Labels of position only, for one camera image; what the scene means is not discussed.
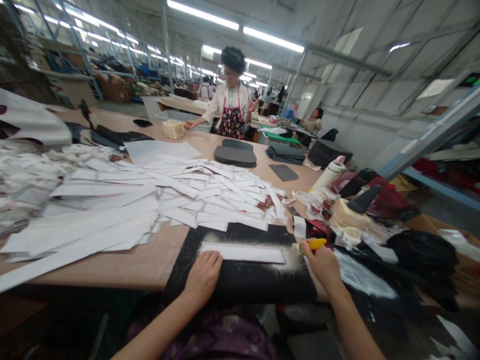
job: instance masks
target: right hand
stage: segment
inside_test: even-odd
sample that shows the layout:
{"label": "right hand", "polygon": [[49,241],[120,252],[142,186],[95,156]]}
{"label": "right hand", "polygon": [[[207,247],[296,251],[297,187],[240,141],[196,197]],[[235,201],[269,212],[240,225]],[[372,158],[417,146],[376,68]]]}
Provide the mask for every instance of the right hand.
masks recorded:
{"label": "right hand", "polygon": [[183,295],[190,304],[203,308],[215,291],[222,267],[222,255],[218,251],[204,251],[196,259],[186,279]]}
{"label": "right hand", "polygon": [[303,242],[303,250],[310,263],[313,274],[321,283],[328,296],[337,290],[342,290],[345,285],[340,275],[340,265],[334,252],[326,246],[315,251],[310,249],[308,241]]}
{"label": "right hand", "polygon": [[192,130],[197,125],[198,125],[198,123],[197,123],[196,120],[187,120],[187,121],[185,121],[185,124],[183,125],[183,127],[187,130]]}

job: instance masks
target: table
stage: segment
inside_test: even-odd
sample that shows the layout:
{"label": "table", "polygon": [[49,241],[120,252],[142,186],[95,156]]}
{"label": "table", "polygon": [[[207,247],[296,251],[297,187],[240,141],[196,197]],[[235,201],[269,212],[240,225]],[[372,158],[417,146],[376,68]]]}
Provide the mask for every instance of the table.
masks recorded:
{"label": "table", "polygon": [[[158,103],[159,103],[160,111],[168,110],[168,108],[174,108],[174,109],[187,111],[189,113],[203,115],[207,110],[206,106],[202,106],[198,102],[187,99],[186,97],[160,96],[158,98]],[[219,118],[220,113],[215,114],[214,117]]]}
{"label": "table", "polygon": [[[149,127],[139,127],[134,124],[133,116],[123,115],[116,112],[91,109],[97,115],[101,125],[118,132],[136,131],[146,134],[156,140],[175,142],[175,140],[164,138],[162,125],[154,123]],[[56,114],[64,121],[79,123],[88,126],[80,110],[72,110]],[[188,141],[192,146],[201,152],[200,159],[213,160],[214,151],[221,145],[223,136],[189,131],[179,142]],[[287,194],[295,191],[307,191],[320,175],[320,172],[313,171],[308,167],[291,165],[288,166],[295,171],[299,179],[295,181],[282,182],[268,166],[278,164],[269,159],[265,150],[267,146],[249,143],[253,145],[253,151],[257,157],[257,167],[251,170],[252,173],[260,176],[263,180],[269,181],[274,187],[283,189]],[[300,203],[295,204],[298,212],[306,217],[306,208]],[[287,229],[293,234],[293,219],[290,217]],[[189,231],[188,226],[173,226],[168,223],[162,225],[159,233],[153,234],[148,244],[136,246],[129,251],[117,253],[98,253],[83,260],[64,266],[55,271],[34,279],[36,284],[46,285],[68,285],[84,287],[110,287],[123,289],[139,289],[149,291],[162,291],[165,289],[170,272],[174,266],[180,248]],[[0,255],[0,274],[4,274],[25,264],[5,263],[6,255]],[[318,293],[318,299],[328,301],[325,290],[313,277]]]}

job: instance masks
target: floral apron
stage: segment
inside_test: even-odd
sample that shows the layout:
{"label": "floral apron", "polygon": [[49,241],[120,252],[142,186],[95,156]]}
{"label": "floral apron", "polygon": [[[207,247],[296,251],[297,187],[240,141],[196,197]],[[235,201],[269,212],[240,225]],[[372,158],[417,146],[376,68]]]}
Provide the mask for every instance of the floral apron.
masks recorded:
{"label": "floral apron", "polygon": [[242,110],[240,109],[240,92],[238,92],[238,107],[225,107],[227,97],[223,100],[223,113],[221,114],[220,126],[218,134],[229,138],[243,140],[244,120],[242,118]]}

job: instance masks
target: seated worker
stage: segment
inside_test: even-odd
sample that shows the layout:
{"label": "seated worker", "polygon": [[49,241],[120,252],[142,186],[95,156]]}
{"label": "seated worker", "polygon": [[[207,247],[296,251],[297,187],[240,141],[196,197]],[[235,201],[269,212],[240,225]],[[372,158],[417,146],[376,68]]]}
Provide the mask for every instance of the seated worker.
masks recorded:
{"label": "seated worker", "polygon": [[308,130],[310,133],[318,133],[322,129],[322,116],[324,115],[324,110],[318,106],[310,115],[310,118],[303,122],[303,127]]}
{"label": "seated worker", "polygon": [[203,77],[203,83],[200,85],[199,92],[200,100],[204,102],[210,101],[214,97],[214,89],[212,85],[210,85],[210,78],[208,76]]}
{"label": "seated worker", "polygon": [[246,66],[242,52],[235,47],[227,46],[221,52],[221,62],[226,85],[222,84],[216,88],[205,114],[196,120],[186,121],[185,129],[191,130],[203,123],[211,124],[215,114],[220,113],[220,120],[216,124],[218,135],[243,140],[244,125],[250,124],[252,113],[259,102],[250,101],[249,90],[239,79]]}
{"label": "seated worker", "polygon": [[[306,242],[304,248],[315,277],[330,298],[346,359],[385,360],[342,281],[333,251],[324,246],[313,254]],[[180,296],[113,360],[280,359],[272,340],[245,306],[202,310],[215,290],[221,266],[218,251],[201,253]],[[201,316],[191,322],[200,310]],[[318,354],[318,359],[326,358]]]}

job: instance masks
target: left hand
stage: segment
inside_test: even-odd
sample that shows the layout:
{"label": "left hand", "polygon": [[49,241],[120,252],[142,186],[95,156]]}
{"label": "left hand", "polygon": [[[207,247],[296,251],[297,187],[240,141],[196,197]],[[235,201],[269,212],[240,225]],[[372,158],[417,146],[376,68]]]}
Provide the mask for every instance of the left hand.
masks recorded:
{"label": "left hand", "polygon": [[258,100],[252,101],[250,105],[248,105],[248,112],[253,113],[257,108],[257,106],[259,106],[259,101]]}
{"label": "left hand", "polygon": [[192,304],[197,304],[199,309],[205,306],[215,291],[222,260],[218,251],[205,251],[197,257],[191,267],[183,294]]}

